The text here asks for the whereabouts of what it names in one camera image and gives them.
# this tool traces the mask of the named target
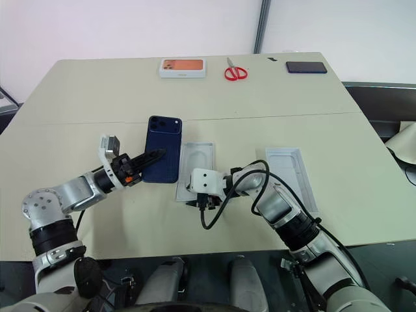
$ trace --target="scissors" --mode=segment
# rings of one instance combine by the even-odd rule
[[[235,67],[232,61],[229,59],[229,57],[227,58],[227,62],[228,62],[229,68],[227,68],[224,72],[224,77],[227,80],[236,81],[239,79],[247,78],[248,73],[244,68]]]

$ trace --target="black cable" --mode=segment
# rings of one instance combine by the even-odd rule
[[[259,202],[260,198],[263,196],[263,194],[265,193],[265,190],[267,188],[267,184],[268,184],[268,179],[270,177],[270,168],[268,167],[268,163],[262,159],[259,159],[258,161],[254,161],[251,164],[258,164],[258,163],[262,163],[265,167],[266,167],[266,179],[265,182],[263,184],[263,186],[261,187],[260,193],[259,195],[255,198],[253,205],[252,205],[252,214],[256,215],[256,216],[261,216],[260,213],[258,213],[255,208],[257,207],[257,203]]]
[[[309,312],[314,312],[315,309],[313,308],[312,298],[311,298],[308,288],[306,287],[304,278],[300,276],[299,280],[300,280],[300,285],[302,286],[302,289],[305,293],[305,300],[306,300],[307,308]]]
[[[75,232],[76,233],[78,233],[78,229],[79,229],[79,226],[81,224],[81,220],[83,219],[84,213],[85,213],[85,210],[82,210],[81,213],[79,214],[77,225],[75,227]]]
[[[408,169],[409,169],[409,168],[411,168],[411,167],[414,167],[414,166],[416,166],[416,164],[411,164],[411,165],[409,165],[409,166],[405,167],[405,169],[404,169],[404,174],[406,175],[406,178],[409,180],[410,184],[412,184],[412,185],[415,185],[415,186],[416,186],[416,183],[413,183],[413,182],[411,181],[411,179],[409,178],[409,176],[408,176]]]
[[[346,254],[346,256],[351,260],[352,264],[355,266],[355,268],[356,268],[359,276],[363,280],[364,287],[366,289],[368,289],[369,291],[371,291],[369,282],[367,281],[367,279],[366,279],[366,277],[364,275],[364,272],[362,271],[361,267],[358,265],[358,262],[356,261],[356,259],[354,258],[354,256],[350,253],[350,251],[348,249],[346,249],[346,247],[337,239],[337,237],[335,237],[335,235],[333,235],[323,225],[318,224],[318,228],[320,228],[321,230],[323,230],[323,232],[325,232],[325,234],[327,234],[327,236],[329,236],[334,242],[337,243],[339,249],[341,249],[341,251],[343,251],[344,254]]]

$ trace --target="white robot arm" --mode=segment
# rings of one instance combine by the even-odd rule
[[[256,161],[245,168],[231,170],[231,175],[194,169],[188,190],[198,199],[188,203],[199,207],[201,222],[211,229],[227,202],[236,196],[250,196],[267,224],[289,248],[300,275],[309,286],[315,305],[326,311],[389,311],[369,290],[365,277],[343,245],[315,220],[293,190],[278,176],[270,173],[265,161]],[[205,223],[204,210],[220,205],[210,224]]]
[[[77,238],[70,213],[84,211],[104,200],[108,193],[137,184],[142,180],[142,170],[166,153],[165,149],[156,149],[130,159],[125,153],[119,155],[119,150],[120,142],[115,136],[102,136],[98,150],[101,167],[56,187],[35,190],[25,197],[21,209],[31,222],[29,235],[36,254],[32,261],[36,295],[18,303],[16,310],[7,309],[23,311],[19,310],[20,305],[25,311],[39,311],[38,307],[45,312],[70,312],[80,311],[88,303],[85,298],[88,295],[84,293],[98,286],[87,281],[89,286],[83,291],[79,280],[83,272],[92,270],[96,263],[91,258],[83,258],[86,247]]]

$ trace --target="black smartphone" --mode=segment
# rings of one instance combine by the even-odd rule
[[[149,118],[145,151],[164,148],[166,154],[142,172],[143,181],[151,183],[175,183],[179,176],[181,156],[182,120],[179,118],[152,116]]]
[[[289,73],[327,73],[322,62],[286,62]]]

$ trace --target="orange component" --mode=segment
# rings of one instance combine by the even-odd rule
[[[165,60],[164,70],[202,70],[202,60]]]

